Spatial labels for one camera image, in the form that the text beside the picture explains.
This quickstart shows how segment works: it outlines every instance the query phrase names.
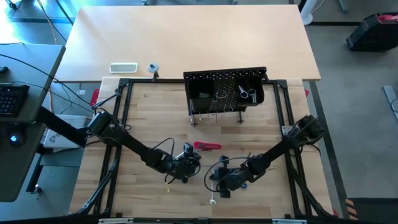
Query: desk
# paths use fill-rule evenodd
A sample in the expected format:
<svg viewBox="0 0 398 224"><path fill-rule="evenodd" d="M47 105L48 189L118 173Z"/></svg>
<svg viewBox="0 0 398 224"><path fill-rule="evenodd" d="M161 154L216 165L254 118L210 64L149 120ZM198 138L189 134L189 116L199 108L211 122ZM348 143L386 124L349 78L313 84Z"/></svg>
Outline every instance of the desk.
<svg viewBox="0 0 398 224"><path fill-rule="evenodd" d="M103 100L114 93L118 78L103 78L99 99ZM290 102L294 119L309 114L301 80L289 80ZM170 192L166 191L164 174L160 174L141 161L140 157L123 148L118 179L113 200L112 214L123 212L124 217L152 218L283 218L284 214L293 214L290 189L284 158L275 160L264 177L246 190L236 190L231 198L220 198L215 194L216 205L209 204L210 192L203 185L203 176L207 169L221 155L228 157L247 156L263 153L281 140L280 126L276 111L274 89L264 85L268 96L263 104L248 108L243 113L245 122L239 124L238 113L211 114L210 124L206 116L198 125L190 125L187 102L183 84L135 83L129 105L127 124L129 131L146 146L153 147L161 140L173 137L176 140L175 154L182 151L185 142L217 142L222 150L202 152L201 171L190 178L187 184L174 181ZM122 115L126 91L123 91L119 114ZM112 111L114 100L103 105ZM170 144L161 149L170 152ZM102 143L93 144L85 149L70 211L75 212L89 199L98 185L101 165L105 152ZM304 147L302 153L305 176L309 189L323 207L331 213L331 204L318 151ZM239 165L241 161L231 161ZM298 194L300 208L303 210L301 194ZM107 197L105 190L102 206Z"/></svg>
<svg viewBox="0 0 398 224"><path fill-rule="evenodd" d="M61 82L100 82L114 62L137 62L135 77L158 63L162 78L266 66L271 80L320 79L296 5L82 7L66 48Z"/></svg>
<svg viewBox="0 0 398 224"><path fill-rule="evenodd" d="M14 57L54 76L65 51L61 45L12 44L0 45L0 54ZM0 76L1 83L23 81L48 88L52 77L46 76L33 68L15 60L0 56L0 65L7 66L9 72ZM30 86L27 99L16 118L0 118L0 201L14 201L24 183L33 157L42 139L45 125L40 123L26 124L27 141L21 147L12 147L6 137L10 121L31 123L42 106L47 90Z"/></svg>

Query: black keyboard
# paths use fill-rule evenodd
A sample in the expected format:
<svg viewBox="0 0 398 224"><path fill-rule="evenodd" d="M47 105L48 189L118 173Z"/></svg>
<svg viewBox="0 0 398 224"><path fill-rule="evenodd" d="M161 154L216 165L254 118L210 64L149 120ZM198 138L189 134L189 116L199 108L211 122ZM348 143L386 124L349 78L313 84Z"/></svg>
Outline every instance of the black keyboard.
<svg viewBox="0 0 398 224"><path fill-rule="evenodd" d="M0 83L0 117L17 117L28 90L28 85Z"/></svg>

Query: concrete floor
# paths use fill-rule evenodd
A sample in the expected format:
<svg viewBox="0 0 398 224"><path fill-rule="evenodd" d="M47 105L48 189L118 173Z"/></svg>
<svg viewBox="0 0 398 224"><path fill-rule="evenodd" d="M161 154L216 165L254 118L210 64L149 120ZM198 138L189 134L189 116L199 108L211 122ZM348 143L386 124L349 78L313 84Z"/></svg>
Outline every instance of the concrete floor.
<svg viewBox="0 0 398 224"><path fill-rule="evenodd" d="M54 19L57 29L67 39L72 26L64 23L64 16L53 1L44 1L47 14ZM210 1L166 1L156 4L209 4ZM217 1L226 4L228 1ZM338 1L327 0L314 13L314 21L361 21L374 12L398 10L395 0L350 0L350 12L344 14ZM240 0L240 4L288 4L288 0L255 1ZM41 10L35 1L23 1L20 8L12 11L4 1L0 1L0 42L26 42L35 44L53 44L53 37L47 23L10 22L18 19L43 19ZM75 17L78 8L84 5L140 5L140 0L103 0L103 1L62 1L65 10ZM355 27L306 27L308 38L317 61L322 80L317 83L325 119L336 152L343 183L348 197L398 197L398 121L395 119L381 87L397 85L398 50L383 54L350 52L345 38ZM65 44L57 35L59 44ZM85 100L99 84L72 84L72 90L86 90ZM59 84L53 84L52 90L67 97ZM61 112L68 103L53 97L54 110ZM308 96L308 105L312 114L316 114L312 94ZM67 114L84 114L86 111L74 106ZM341 214L335 183L331 174L329 158L325 147L322 150L323 170L329 187L333 207ZM0 220L39 218L64 215L68 212L73 188L78 173L82 150L70 151L48 157L39 179L44 189L40 197L26 192L25 186L19 198L13 203L0 203Z"/></svg>

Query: light wood desk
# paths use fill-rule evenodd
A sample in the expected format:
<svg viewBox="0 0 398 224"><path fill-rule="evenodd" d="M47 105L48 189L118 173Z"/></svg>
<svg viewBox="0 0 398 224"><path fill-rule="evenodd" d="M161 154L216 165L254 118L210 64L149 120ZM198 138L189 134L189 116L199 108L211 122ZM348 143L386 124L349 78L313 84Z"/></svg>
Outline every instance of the light wood desk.
<svg viewBox="0 0 398 224"><path fill-rule="evenodd" d="M98 100L114 93L118 78L104 78ZM295 121L309 114L307 99L301 80L289 80L289 93ZM176 140L175 154L182 151L185 142L217 142L222 150L202 152L201 171L189 178L187 184L175 180L167 192L164 174L160 174L140 160L140 157L123 148L112 214L123 212L124 217L152 218L283 218L293 214L287 171L283 157L274 161L267 173L247 189L231 192L231 198L215 194L216 205L210 205L210 192L203 185L207 169L221 155L228 157L263 153L281 140L274 89L264 85L266 98L263 104L248 108L243 113L244 123L239 124L238 113L211 114L210 124L206 116L197 119L198 126L190 125L183 84L148 83L134 84L127 124L129 131L146 146L153 147L165 138ZM126 91L123 91L119 114L123 113ZM114 100L103 105L112 111ZM161 149L170 152L171 144ZM105 146L94 144L85 149L81 162L70 211L77 211L91 196L98 185ZM302 153L305 176L309 189L323 207L331 213L331 204L318 151L305 147ZM231 161L239 165L242 161ZM107 190L103 197L105 204ZM301 192L298 190L300 208L303 211Z"/></svg>
<svg viewBox="0 0 398 224"><path fill-rule="evenodd" d="M137 62L135 77L158 63L163 78L265 66L272 80L320 79L296 5L82 7L66 48L61 82L100 82L114 62Z"/></svg>

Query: wooden board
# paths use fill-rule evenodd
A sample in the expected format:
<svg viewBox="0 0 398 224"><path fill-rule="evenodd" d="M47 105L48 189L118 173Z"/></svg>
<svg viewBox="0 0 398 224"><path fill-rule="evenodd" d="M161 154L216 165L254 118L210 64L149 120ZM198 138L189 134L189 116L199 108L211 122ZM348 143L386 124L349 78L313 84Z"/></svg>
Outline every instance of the wooden board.
<svg viewBox="0 0 398 224"><path fill-rule="evenodd" d="M100 82L115 62L137 62L138 77L183 72L268 68L270 79L319 80L296 5L82 7L56 77Z"/></svg>
<svg viewBox="0 0 398 224"><path fill-rule="evenodd" d="M114 93L118 78L104 78L99 94L103 100ZM291 104L295 120L309 113L307 100L301 80L288 82ZM123 148L118 172L118 181L114 195L112 213L123 212L126 217L157 218L283 218L292 214L292 201L288 185L284 158L278 158L268 168L265 176L247 189L238 189L231 193L231 198L220 198L215 194L216 205L210 205L210 192L203 185L203 177L209 167L218 161L221 155L228 157L247 156L263 153L281 140L279 122L272 86L264 85L266 99L263 104L248 108L243 113L244 123L239 124L238 113L210 115L209 124L206 116L198 126L190 125L185 89L183 84L134 84L129 105L127 124L129 131L139 141L149 147L168 137L176 141L174 154L182 151L185 142L217 142L222 150L202 152L201 171L191 177L187 184L175 180L170 184L170 192L160 174L145 166L139 156ZM123 112L126 91L122 96ZM104 105L112 111L114 101ZM171 142L160 146L170 152ZM77 211L94 192L101 172L104 144L98 143L87 147L82 159L70 211ZM305 147L302 153L307 183L319 202L331 212L328 189L323 175L318 151ZM238 166L242 161L231 161ZM303 210L301 193L300 207Z"/></svg>

